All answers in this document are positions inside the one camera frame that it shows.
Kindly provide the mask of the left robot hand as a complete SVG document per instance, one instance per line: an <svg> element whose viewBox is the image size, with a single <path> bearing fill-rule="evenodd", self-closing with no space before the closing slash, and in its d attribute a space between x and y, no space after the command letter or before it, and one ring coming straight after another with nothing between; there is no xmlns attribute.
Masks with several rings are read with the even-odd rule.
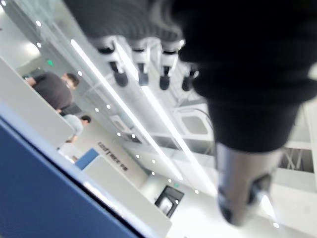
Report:
<svg viewBox="0 0 317 238"><path fill-rule="evenodd" d="M208 104L219 172L217 200L237 227L268 192L300 106L317 94L314 0L67 0L101 54L111 36L150 37L194 68Z"/></svg>

